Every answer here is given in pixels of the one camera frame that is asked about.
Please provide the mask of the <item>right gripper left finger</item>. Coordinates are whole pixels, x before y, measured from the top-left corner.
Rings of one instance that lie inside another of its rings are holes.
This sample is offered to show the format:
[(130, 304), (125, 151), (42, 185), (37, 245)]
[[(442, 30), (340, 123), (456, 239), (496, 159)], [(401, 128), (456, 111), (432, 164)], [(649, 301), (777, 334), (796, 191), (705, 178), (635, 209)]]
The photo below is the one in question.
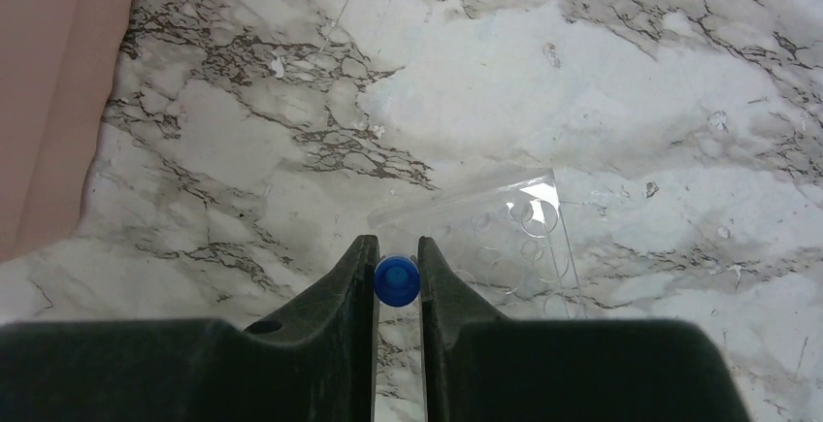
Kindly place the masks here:
[(5, 421), (370, 421), (379, 242), (245, 328), (215, 318), (1, 329)]

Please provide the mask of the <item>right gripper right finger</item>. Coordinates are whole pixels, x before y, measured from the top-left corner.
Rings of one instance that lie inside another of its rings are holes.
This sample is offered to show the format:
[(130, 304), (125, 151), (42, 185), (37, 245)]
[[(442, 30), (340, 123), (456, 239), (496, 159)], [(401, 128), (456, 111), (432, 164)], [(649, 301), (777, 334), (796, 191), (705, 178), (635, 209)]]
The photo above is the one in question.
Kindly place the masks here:
[(670, 319), (512, 319), (419, 240), (430, 421), (745, 421), (697, 326)]

